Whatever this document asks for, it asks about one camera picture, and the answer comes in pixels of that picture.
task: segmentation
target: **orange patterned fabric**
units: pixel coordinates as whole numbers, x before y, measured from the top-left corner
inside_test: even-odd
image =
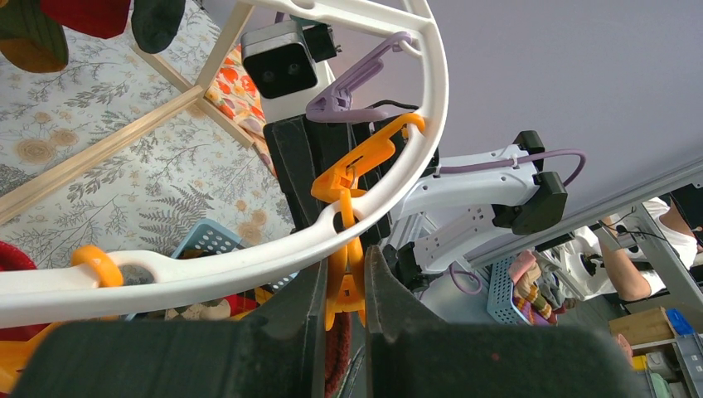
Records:
[[[261,97],[254,81],[241,64],[241,46],[237,46],[225,58],[215,81],[207,89],[206,98],[249,134],[259,157],[276,175],[264,139],[266,118],[261,110]]]

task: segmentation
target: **black camera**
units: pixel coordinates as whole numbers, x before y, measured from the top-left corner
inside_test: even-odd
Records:
[[[314,87],[315,61],[295,21],[246,32],[241,38],[242,65],[261,96],[274,99]]]

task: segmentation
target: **camera lens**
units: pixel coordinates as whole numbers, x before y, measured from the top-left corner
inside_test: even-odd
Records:
[[[288,66],[288,74],[289,75],[297,75],[298,73],[300,73],[300,65],[290,64]]]
[[[267,70],[261,76],[261,79],[264,80],[264,83],[273,83],[275,78],[276,75],[274,75],[274,73],[270,70]]]

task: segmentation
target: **cable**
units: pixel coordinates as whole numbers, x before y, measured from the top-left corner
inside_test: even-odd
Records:
[[[624,216],[618,218],[617,221],[612,222],[612,223],[610,223],[610,224],[608,224],[608,225],[606,225],[606,226],[607,226],[608,228],[610,228],[611,226],[614,226],[615,224],[618,224],[620,221],[622,221],[622,220],[628,218],[628,216],[631,216],[632,214],[634,214],[634,212],[635,212],[636,210],[637,210],[637,209],[635,209],[635,207],[633,206],[633,208],[630,209],[630,212],[629,212],[628,214],[626,214],[626,215],[624,215]]]
[[[608,227],[608,229],[611,230],[611,231],[618,232],[618,234],[624,233],[624,234],[629,234],[629,235],[637,235],[637,234],[639,234],[639,235],[654,236],[655,238],[657,238],[657,239],[659,239],[659,240],[664,240],[666,243],[669,244],[669,246],[671,246],[671,243],[669,243],[669,240],[668,240],[667,238],[663,238],[663,237],[661,237],[661,236],[659,236],[659,235],[657,235],[657,234],[651,234],[651,233],[649,233],[649,232],[642,232],[642,231],[628,231],[628,230],[625,230],[625,232],[620,232],[620,231],[616,230],[615,228],[613,228],[613,227],[611,227],[611,226],[606,226],[606,227]]]
[[[410,109],[410,110],[417,110],[419,109],[419,106],[417,105],[411,105],[411,104],[403,104],[402,102],[394,101],[392,99],[382,99],[381,101],[378,101],[374,104],[371,104],[367,106],[367,109],[375,109],[378,108],[379,106],[383,105],[393,105],[395,107],[401,108],[401,109]]]
[[[468,290],[468,289],[464,288],[457,281],[457,277],[456,277],[457,274],[467,275],[469,278],[473,279],[478,284],[478,287],[474,290]],[[449,266],[449,276],[452,278],[452,282],[454,282],[454,285],[457,287],[457,289],[461,290],[462,293],[473,296],[473,295],[481,293],[481,290],[483,289],[483,282],[481,282],[481,280],[476,276],[476,274],[474,274],[471,271],[454,271],[454,263],[452,263]]]
[[[579,176],[581,171],[584,169],[586,164],[586,154],[578,149],[557,149],[555,151],[547,151],[544,153],[535,153],[534,155],[527,155],[517,158],[517,164],[523,164],[528,162],[534,162],[536,160],[542,160],[547,158],[554,158],[557,156],[575,155],[579,157],[579,165],[576,166],[574,172],[571,173],[569,178],[564,181],[564,186],[571,184],[576,177]],[[461,174],[464,172],[481,172],[483,170],[493,170],[494,168],[510,167],[515,164],[513,159],[497,160],[495,162],[486,162],[478,164],[467,164],[464,166],[445,166],[439,169],[439,174]]]

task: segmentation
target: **white t-shirt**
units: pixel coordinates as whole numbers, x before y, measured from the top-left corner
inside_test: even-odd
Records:
[[[697,252],[696,238],[684,235],[680,232],[673,231],[668,227],[664,226],[662,222],[659,221],[659,216],[669,211],[669,206],[667,206],[667,204],[661,199],[650,199],[648,201],[643,202],[642,204],[644,205],[645,209],[647,209],[647,212],[649,212],[649,214],[652,216],[654,222],[657,223],[657,226],[662,231],[664,237],[667,238],[667,240],[671,244],[671,247],[673,247],[674,250],[676,250],[676,252],[679,254],[679,259],[681,259],[681,262],[687,269],[690,269],[693,265],[693,260],[696,257]],[[614,214],[610,217],[610,219],[612,221],[617,221],[622,216],[625,215]],[[564,244],[564,248],[568,252],[570,252],[571,254],[583,253],[585,255],[602,254],[602,252],[600,251],[598,237],[587,226],[574,231],[574,234],[576,236],[575,239]],[[630,259],[632,260],[646,259],[644,253],[641,250],[637,253],[632,253],[629,250],[625,250],[625,252],[628,254],[628,257],[630,257]],[[567,266],[583,267],[582,264],[571,264]],[[655,294],[659,290],[662,290],[666,287],[662,282],[662,279],[659,278],[659,275],[657,275],[656,271],[640,271],[640,274],[649,283],[649,286],[652,289],[652,294]],[[598,267],[596,269],[596,274],[588,280],[583,280],[582,283],[588,287],[588,290],[590,292],[592,292],[592,294],[590,294],[586,299],[590,299],[601,294],[616,293],[615,287],[613,286],[613,283],[610,281],[610,278],[608,277],[608,274],[606,273],[605,268],[603,267]]]

